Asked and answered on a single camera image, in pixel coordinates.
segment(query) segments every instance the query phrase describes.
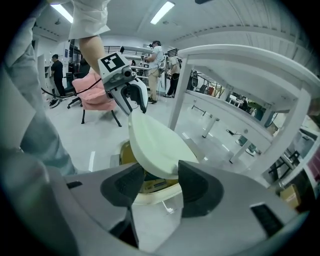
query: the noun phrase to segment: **table leg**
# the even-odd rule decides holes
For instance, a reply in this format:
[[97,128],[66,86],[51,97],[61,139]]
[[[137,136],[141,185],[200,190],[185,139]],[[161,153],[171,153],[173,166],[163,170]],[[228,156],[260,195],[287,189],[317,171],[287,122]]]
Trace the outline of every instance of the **table leg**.
[[[271,114],[271,109],[270,108],[266,109],[260,121],[261,125],[265,125],[270,114]],[[231,157],[229,161],[233,164],[246,151],[246,149],[249,148],[250,144],[251,142],[247,140],[246,143],[242,146],[242,148],[237,153],[235,153],[235,155]]]
[[246,151],[247,148],[251,145],[251,142],[249,140],[246,141],[246,143],[240,148],[240,150],[230,158],[230,162],[233,164],[242,154]]
[[188,63],[188,58],[184,58],[182,61],[182,67],[181,67],[180,77],[179,77],[179,81],[176,88],[176,93],[174,95],[173,110],[171,111],[171,114],[170,114],[168,127],[173,131],[175,130],[177,125],[177,121],[179,118],[182,104],[184,102],[184,97],[185,97],[189,77],[192,70],[192,66],[187,63]]
[[208,124],[208,126],[206,127],[206,129],[204,130],[203,134],[202,134],[202,137],[206,138],[208,133],[210,132],[212,126],[214,126],[215,122],[217,121],[217,119],[213,116],[211,118],[211,121],[210,123]]
[[251,178],[259,178],[289,147],[299,131],[311,101],[311,95],[302,87],[299,98],[286,116],[284,124],[272,141],[271,146],[243,173]]

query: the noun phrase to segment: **khaki pants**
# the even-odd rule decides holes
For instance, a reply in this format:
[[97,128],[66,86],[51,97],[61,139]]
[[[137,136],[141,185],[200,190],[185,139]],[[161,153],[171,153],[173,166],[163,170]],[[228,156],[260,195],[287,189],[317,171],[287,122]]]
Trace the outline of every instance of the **khaki pants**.
[[151,91],[150,97],[156,101],[157,100],[157,81],[160,75],[160,70],[158,68],[153,68],[149,70],[149,88]]

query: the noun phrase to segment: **robotic arm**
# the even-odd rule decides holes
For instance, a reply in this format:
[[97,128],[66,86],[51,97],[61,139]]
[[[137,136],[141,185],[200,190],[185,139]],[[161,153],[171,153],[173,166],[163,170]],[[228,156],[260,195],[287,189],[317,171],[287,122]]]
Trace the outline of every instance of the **robotic arm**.
[[130,98],[146,113],[147,87],[131,70],[128,60],[120,52],[115,52],[99,59],[98,64],[104,89],[110,92],[119,107],[129,116],[133,111],[128,102]]

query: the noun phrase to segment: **chair leg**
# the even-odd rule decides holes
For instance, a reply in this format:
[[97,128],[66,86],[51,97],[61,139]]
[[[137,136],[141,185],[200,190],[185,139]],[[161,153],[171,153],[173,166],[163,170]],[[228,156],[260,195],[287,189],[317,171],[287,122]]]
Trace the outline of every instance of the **chair leg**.
[[83,110],[82,122],[81,122],[82,125],[85,123],[85,114],[86,114],[86,111]]
[[119,120],[118,120],[117,117],[116,117],[115,112],[114,112],[113,110],[111,110],[111,113],[112,113],[113,118],[115,119],[116,123],[118,124],[118,126],[119,126],[119,127],[122,127],[121,123],[119,122]]

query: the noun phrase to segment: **white toilet seat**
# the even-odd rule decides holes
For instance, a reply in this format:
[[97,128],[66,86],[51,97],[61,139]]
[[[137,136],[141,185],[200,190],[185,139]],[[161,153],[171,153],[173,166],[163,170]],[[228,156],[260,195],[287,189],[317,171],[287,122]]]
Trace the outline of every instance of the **white toilet seat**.
[[178,134],[149,115],[133,111],[128,126],[134,157],[149,173],[162,179],[176,180],[179,160],[198,163]]

